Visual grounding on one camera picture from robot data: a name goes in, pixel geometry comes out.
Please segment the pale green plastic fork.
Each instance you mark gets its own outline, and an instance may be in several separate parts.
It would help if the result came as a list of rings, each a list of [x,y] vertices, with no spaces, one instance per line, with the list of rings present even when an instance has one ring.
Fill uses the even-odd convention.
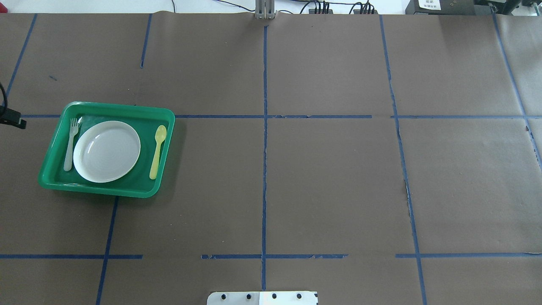
[[[73,154],[74,154],[74,140],[79,133],[79,118],[72,118],[70,120],[69,139],[66,147],[66,154],[64,158],[63,170],[69,172],[73,166]]]

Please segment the yellow plastic spoon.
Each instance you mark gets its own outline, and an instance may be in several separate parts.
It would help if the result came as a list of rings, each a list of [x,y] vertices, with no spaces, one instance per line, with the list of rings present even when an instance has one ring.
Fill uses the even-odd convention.
[[[151,168],[149,170],[149,178],[155,180],[158,174],[160,154],[161,154],[161,145],[164,143],[168,135],[167,128],[164,125],[159,125],[155,130],[155,152],[152,159]]]

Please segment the green plastic tray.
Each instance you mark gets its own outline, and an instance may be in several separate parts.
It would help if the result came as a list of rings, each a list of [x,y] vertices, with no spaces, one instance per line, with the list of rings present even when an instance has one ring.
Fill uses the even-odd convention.
[[[141,153],[134,168],[116,181],[106,183],[85,180],[77,173],[74,165],[69,172],[65,172],[63,165],[69,139],[70,120],[74,117],[79,118],[79,133],[74,139],[74,148],[79,137],[95,124],[118,120],[133,127],[141,139]],[[39,171],[38,182],[45,189],[149,198],[160,189],[174,124],[175,115],[166,108],[92,102],[69,103],[59,116],[57,127]],[[155,152],[155,132],[159,125],[167,128],[168,135],[161,145],[157,178],[151,180],[149,170]]]

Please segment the black power strip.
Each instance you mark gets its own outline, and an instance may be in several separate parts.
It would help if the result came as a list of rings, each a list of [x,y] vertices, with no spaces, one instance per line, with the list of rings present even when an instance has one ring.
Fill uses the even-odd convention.
[[[327,1],[313,1],[311,2],[314,8],[308,8],[308,13],[313,15],[328,15],[333,14],[333,10],[330,8],[331,3]]]

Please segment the white round plate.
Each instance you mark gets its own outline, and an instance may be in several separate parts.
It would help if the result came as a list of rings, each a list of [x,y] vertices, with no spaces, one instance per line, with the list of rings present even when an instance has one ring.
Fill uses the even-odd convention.
[[[141,139],[129,124],[108,120],[95,124],[76,142],[73,165],[87,181],[116,181],[131,171],[141,153]]]

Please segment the aluminium frame post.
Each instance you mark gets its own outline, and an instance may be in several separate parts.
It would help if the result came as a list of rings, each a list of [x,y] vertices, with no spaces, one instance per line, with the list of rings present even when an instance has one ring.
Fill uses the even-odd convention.
[[[276,17],[275,0],[256,0],[255,1],[255,19],[275,19]]]

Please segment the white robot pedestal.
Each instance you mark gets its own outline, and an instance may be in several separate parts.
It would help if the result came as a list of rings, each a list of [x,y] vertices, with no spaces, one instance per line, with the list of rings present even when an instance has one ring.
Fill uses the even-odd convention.
[[[207,305],[318,305],[315,291],[229,291],[213,292]]]

